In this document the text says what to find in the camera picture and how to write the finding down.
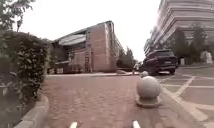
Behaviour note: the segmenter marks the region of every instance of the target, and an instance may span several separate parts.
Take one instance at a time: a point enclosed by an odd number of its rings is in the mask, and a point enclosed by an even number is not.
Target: roof
[[[103,23],[107,23],[107,22],[112,22],[112,21],[109,20],[109,21],[105,21],[105,22],[98,23],[98,24],[103,24]],[[72,32],[72,33],[70,33],[70,34],[67,34],[67,35],[65,35],[65,36],[63,36],[63,37],[57,38],[57,39],[54,40],[54,42],[59,41],[59,40],[61,40],[61,39],[63,39],[63,38],[66,38],[66,37],[68,37],[68,36],[71,36],[71,35],[74,35],[74,34],[77,34],[77,33],[83,32],[83,31],[86,31],[86,30],[87,30],[88,28],[90,28],[90,27],[87,27],[87,28],[84,28],[84,29],[80,29],[80,30],[78,30],[78,31]]]

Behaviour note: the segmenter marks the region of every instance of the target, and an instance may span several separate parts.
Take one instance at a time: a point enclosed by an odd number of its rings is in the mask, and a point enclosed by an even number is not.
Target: overcast sky
[[[20,31],[57,39],[71,32],[112,20],[124,48],[143,60],[143,47],[156,24],[160,0],[37,0],[24,15]]]

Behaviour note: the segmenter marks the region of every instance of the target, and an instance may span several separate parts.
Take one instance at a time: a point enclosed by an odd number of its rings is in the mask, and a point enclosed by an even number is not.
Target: parked car
[[[178,58],[171,50],[156,50],[147,55],[139,71],[147,71],[150,75],[155,75],[160,71],[169,71],[174,74],[178,68]]]

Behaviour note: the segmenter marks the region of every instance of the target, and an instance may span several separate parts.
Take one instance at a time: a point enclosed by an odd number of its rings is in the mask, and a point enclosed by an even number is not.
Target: green shrub
[[[44,40],[20,32],[0,33],[0,85],[14,87],[23,102],[37,99],[44,81],[46,56]]]

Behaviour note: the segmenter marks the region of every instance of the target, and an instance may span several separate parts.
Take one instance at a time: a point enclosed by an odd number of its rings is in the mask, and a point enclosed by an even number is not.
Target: bollard
[[[144,108],[156,108],[161,105],[159,97],[161,85],[158,80],[152,76],[141,78],[137,83],[138,97],[137,105]]]
[[[143,78],[145,76],[149,76],[148,72],[146,71],[143,71],[141,74],[140,74],[140,77]]]

